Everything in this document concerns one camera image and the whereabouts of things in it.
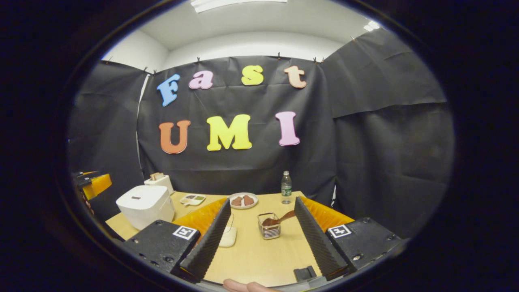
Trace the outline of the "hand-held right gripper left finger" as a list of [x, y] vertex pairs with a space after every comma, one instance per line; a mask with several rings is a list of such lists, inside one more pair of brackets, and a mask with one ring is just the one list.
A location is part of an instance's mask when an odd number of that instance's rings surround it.
[[213, 261], [230, 216], [230, 200], [221, 198], [175, 222], [155, 220], [122, 247], [155, 270], [199, 283]]

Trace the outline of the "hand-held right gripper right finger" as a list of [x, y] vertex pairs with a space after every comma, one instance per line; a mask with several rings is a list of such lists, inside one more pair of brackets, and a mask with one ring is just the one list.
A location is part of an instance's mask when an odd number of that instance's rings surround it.
[[294, 212], [327, 280], [374, 264], [402, 244], [401, 237], [372, 218], [354, 220], [309, 198], [298, 197]]

